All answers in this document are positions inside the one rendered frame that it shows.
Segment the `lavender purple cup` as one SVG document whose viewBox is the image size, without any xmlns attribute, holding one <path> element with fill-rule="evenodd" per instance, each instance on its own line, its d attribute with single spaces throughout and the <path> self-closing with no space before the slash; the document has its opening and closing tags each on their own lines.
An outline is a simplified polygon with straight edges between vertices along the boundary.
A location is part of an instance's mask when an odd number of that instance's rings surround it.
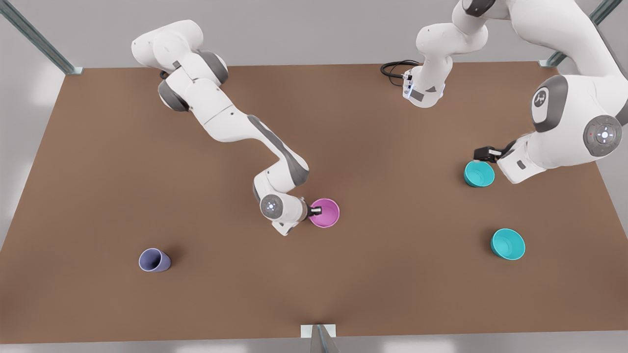
<svg viewBox="0 0 628 353">
<path fill-rule="evenodd" d="M 165 252 L 150 248 L 140 254 L 138 265 L 146 272 L 166 271 L 171 266 L 171 259 Z"/>
</svg>

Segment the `teal blue bowl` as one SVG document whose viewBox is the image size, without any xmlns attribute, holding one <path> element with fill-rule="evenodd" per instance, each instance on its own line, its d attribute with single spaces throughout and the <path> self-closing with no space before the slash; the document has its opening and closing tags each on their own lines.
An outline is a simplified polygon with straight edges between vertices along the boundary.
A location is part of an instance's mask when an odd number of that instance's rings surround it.
<svg viewBox="0 0 628 353">
<path fill-rule="evenodd" d="M 506 260 L 518 260 L 525 254 L 524 239 L 509 228 L 501 228 L 493 234 L 490 240 L 491 250 L 498 257 Z"/>
<path fill-rule="evenodd" d="M 489 163 L 473 160 L 466 164 L 463 176 L 471 187 L 487 187 L 494 182 L 496 174 Z"/>
</svg>

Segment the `silver frame post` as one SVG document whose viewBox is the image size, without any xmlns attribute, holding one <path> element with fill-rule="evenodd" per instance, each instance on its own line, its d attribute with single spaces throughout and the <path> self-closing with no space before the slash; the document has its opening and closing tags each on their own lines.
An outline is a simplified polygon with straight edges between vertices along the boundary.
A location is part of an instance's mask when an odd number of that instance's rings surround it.
<svg viewBox="0 0 628 353">
<path fill-rule="evenodd" d="M 334 342 L 336 324 L 301 325 L 301 338 L 310 338 L 310 353 L 340 353 Z"/>
<path fill-rule="evenodd" d="M 0 14 L 66 76 L 78 76 L 83 73 L 83 67 L 72 65 L 9 0 L 0 0 Z"/>
<path fill-rule="evenodd" d="M 554 50 L 540 67 L 558 67 L 569 58 L 574 71 L 586 76 L 618 74 L 628 68 L 628 0 L 592 0 L 597 7 L 581 9 L 589 0 L 542 0 L 550 5 L 550 12 L 540 17 L 542 26 L 541 46 Z M 615 54 L 599 25 L 608 17 L 619 20 L 621 26 L 615 34 L 621 34 L 626 47 L 620 55 Z"/>
</svg>

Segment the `pink bowl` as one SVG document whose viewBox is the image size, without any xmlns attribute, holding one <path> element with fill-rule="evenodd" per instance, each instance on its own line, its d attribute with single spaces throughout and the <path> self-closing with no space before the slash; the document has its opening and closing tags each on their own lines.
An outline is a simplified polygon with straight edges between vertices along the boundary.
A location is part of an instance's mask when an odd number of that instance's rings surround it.
<svg viewBox="0 0 628 353">
<path fill-rule="evenodd" d="M 312 203 L 314 206 L 321 206 L 322 213 L 314 217 L 310 217 L 310 221 L 321 228 L 333 226 L 340 218 L 339 205 L 332 199 L 318 199 Z"/>
</svg>

